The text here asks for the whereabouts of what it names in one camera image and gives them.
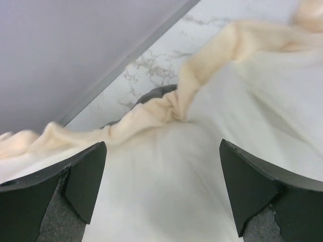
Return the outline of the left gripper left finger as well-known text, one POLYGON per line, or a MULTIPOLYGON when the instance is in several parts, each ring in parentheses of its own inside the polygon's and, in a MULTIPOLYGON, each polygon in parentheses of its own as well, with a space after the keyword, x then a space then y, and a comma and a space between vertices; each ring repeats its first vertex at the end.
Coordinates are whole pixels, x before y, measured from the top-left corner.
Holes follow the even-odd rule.
POLYGON ((1 184, 1 241, 81 241, 106 159, 104 142, 1 184))

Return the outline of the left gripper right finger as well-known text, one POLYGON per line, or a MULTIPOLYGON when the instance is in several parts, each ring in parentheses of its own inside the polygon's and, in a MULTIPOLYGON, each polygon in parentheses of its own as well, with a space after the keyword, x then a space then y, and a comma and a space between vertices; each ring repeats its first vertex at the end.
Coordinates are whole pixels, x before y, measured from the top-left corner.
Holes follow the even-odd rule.
POLYGON ((231 142, 220 159, 238 237, 322 241, 322 182, 262 160, 231 142))

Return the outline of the white ruffled pillowcase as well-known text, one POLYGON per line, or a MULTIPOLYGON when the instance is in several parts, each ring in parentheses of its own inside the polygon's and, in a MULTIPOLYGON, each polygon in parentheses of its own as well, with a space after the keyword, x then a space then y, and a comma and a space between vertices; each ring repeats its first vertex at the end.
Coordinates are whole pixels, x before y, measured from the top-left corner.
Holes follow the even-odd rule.
POLYGON ((182 64, 177 89, 89 132, 54 122, 1 135, 1 184, 104 142, 81 241, 245 241, 220 159, 222 140, 322 182, 322 1, 289 24, 229 23, 182 64))

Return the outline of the white pillow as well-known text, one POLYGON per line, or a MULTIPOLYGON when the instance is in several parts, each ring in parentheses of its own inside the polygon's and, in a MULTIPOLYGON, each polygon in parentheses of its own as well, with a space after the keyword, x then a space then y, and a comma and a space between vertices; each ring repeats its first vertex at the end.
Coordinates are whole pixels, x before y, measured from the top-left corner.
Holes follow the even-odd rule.
POLYGON ((154 99, 154 98, 162 98, 167 93, 170 93, 170 92, 172 92, 172 91, 174 91, 176 89, 177 89, 177 84, 169 84, 169 85, 165 85, 165 86, 156 87, 156 88, 152 89, 151 91, 147 92, 146 94, 142 95, 137 100, 137 102, 133 105, 131 110, 135 106, 137 106, 138 104, 144 104, 144 103, 146 103, 149 100, 154 99))

